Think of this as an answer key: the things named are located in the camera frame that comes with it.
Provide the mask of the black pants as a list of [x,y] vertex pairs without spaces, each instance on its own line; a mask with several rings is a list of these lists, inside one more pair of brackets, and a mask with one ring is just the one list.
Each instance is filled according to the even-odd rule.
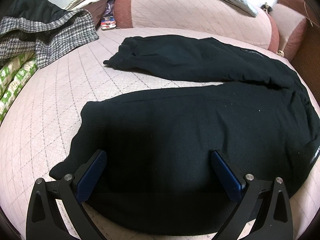
[[129,37],[105,61],[117,70],[196,82],[88,102],[56,180],[96,150],[106,166],[88,203],[107,219],[161,235],[212,233],[235,207],[211,155],[294,195],[318,157],[319,117],[295,71],[214,38]]

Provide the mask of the pink quilted mattress cover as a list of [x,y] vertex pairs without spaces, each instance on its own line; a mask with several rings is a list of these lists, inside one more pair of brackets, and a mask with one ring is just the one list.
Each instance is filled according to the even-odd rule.
[[[232,38],[198,31],[169,28],[132,28],[98,31],[99,39],[81,46],[49,66],[39,69],[20,91],[1,123],[1,208],[25,239],[28,203],[37,178],[51,181],[50,169],[69,154],[72,138],[81,125],[80,112],[88,101],[102,101],[137,90],[215,85],[169,81],[139,72],[104,67],[103,61],[118,51],[126,37],[182,35],[214,37],[237,47],[256,50],[278,59],[269,50]],[[319,210],[319,159],[307,180],[290,199],[294,238],[298,239]],[[84,205],[107,239],[212,239],[201,236],[156,236],[127,230]]]

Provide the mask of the green patterned cloth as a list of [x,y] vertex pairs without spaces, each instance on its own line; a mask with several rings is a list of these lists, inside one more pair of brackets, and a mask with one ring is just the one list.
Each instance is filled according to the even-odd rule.
[[13,57],[1,68],[1,122],[37,69],[34,53],[23,53]]

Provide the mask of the houndstooth garment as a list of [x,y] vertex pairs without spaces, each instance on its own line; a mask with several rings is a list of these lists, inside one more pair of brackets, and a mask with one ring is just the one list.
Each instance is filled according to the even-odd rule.
[[14,0],[1,20],[1,65],[34,53],[44,68],[99,38],[86,9],[67,11],[48,0]]

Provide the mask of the pink red corner cushion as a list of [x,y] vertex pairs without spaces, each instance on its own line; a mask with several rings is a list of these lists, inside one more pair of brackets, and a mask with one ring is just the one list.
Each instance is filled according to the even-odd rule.
[[271,11],[279,33],[278,50],[289,61],[297,54],[308,29],[302,3],[303,0],[277,0]]

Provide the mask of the small dark toy figure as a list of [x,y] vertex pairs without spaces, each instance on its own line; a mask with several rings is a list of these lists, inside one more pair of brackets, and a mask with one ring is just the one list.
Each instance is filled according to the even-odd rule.
[[270,14],[271,11],[273,10],[273,8],[267,3],[264,3],[260,8],[267,14]]

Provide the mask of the pink bolster cushion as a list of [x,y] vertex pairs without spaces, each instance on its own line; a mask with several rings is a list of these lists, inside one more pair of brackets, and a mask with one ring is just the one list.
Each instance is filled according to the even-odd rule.
[[277,52],[275,21],[262,9],[257,16],[223,0],[115,0],[120,28],[187,29],[233,38]]

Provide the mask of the colourful snack packet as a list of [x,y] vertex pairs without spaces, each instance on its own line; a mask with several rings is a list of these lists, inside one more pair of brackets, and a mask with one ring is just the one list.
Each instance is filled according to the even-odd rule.
[[108,0],[105,12],[101,18],[100,26],[102,30],[109,30],[116,28],[116,20],[113,15],[113,7],[115,0]]

